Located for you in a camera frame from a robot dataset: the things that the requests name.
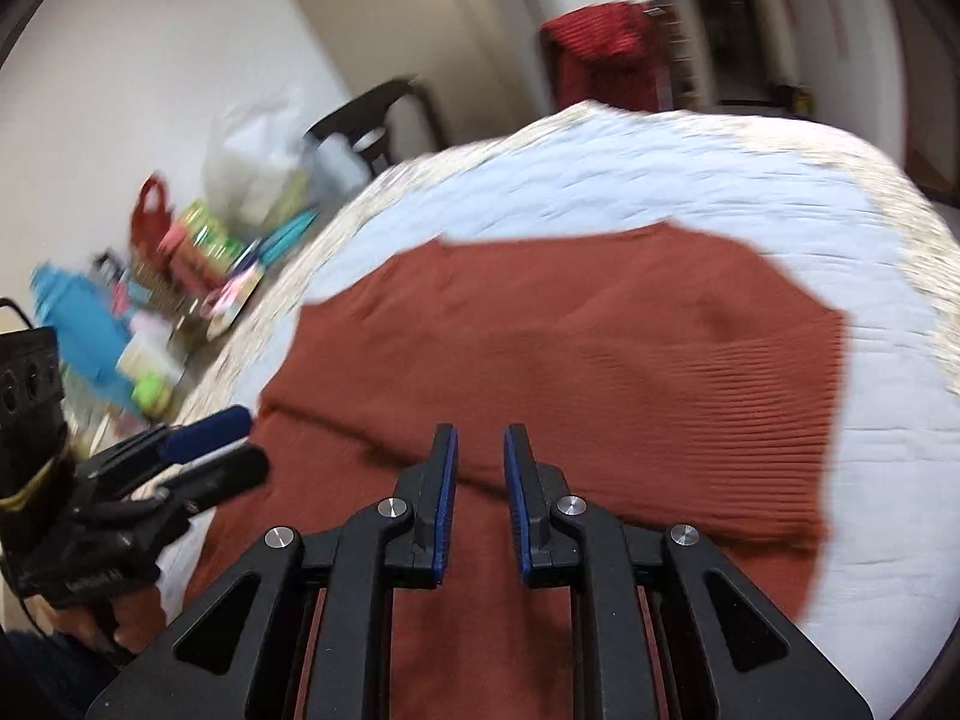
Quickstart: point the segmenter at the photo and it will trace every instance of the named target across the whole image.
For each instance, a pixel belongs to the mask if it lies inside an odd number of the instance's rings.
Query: cluttered table
[[[35,315],[58,333],[78,456],[175,420],[237,317],[370,181],[345,139],[304,138],[292,104],[278,98],[218,119],[205,197],[176,210],[163,175],[149,176],[127,251],[91,255],[88,272],[35,269]]]

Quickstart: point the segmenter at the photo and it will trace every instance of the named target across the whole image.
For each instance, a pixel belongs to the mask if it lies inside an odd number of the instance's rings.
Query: black device
[[[305,718],[387,717],[392,591],[443,581],[456,466],[456,431],[440,425],[391,497],[323,533],[271,528],[120,673],[88,720],[290,718],[308,657]]]
[[[392,589],[443,579],[456,456],[442,425],[392,497],[313,536],[270,529],[88,720],[286,720],[298,696],[305,720],[385,720]],[[672,720],[870,720],[856,690],[695,528],[626,525],[571,495],[560,469],[534,460],[522,425],[507,430],[504,472],[520,576],[570,587],[575,720],[654,720],[658,682]]]
[[[158,425],[77,464],[61,410],[64,387],[53,328],[0,335],[0,570],[20,599],[55,608],[90,607],[104,649],[117,664],[109,599],[150,586],[157,557],[183,536],[190,517],[261,484],[269,464],[244,443],[184,471],[151,498],[128,497],[172,464],[186,464],[243,440],[250,413],[239,406],[172,428]]]
[[[575,720],[656,720],[656,671],[672,720],[872,718],[853,686],[696,528],[635,527],[571,495],[563,471],[535,461],[523,425],[507,429],[503,466],[523,581],[570,587]]]

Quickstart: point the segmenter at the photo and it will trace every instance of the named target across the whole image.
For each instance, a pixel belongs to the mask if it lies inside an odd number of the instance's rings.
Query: metal screw
[[[690,547],[700,540],[700,534],[692,525],[674,525],[670,529],[670,538],[682,547]]]
[[[384,498],[376,505],[383,517],[403,517],[407,512],[407,502],[403,498]]]
[[[294,541],[294,532],[290,528],[270,528],[267,535],[263,536],[263,541],[272,549],[283,549],[291,541]]]
[[[576,495],[565,495],[557,501],[557,508],[570,517],[576,517],[577,514],[583,514],[587,510],[587,501]]]

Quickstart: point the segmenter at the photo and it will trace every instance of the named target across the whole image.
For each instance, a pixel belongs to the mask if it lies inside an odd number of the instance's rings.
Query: white bed sheet
[[[336,295],[390,255],[453,241],[582,235],[673,218],[748,242],[850,318],[824,486],[832,538],[803,631],[889,717],[960,613],[960,401],[931,352],[929,299],[896,266],[904,242],[841,170],[747,151],[676,119],[592,116],[427,189],[369,221],[315,272],[304,302]],[[277,322],[233,400],[251,408],[283,362]],[[208,520],[166,557],[179,608]]]

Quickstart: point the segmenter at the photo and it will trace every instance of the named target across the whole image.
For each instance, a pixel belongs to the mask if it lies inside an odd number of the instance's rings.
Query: person's hand
[[[91,650],[99,649],[97,642],[103,637],[90,610],[84,607],[56,610],[44,600],[40,602],[56,631],[74,637]],[[155,586],[117,596],[110,599],[110,603],[118,626],[113,640],[134,654],[144,651],[167,625],[160,605],[160,591]]]

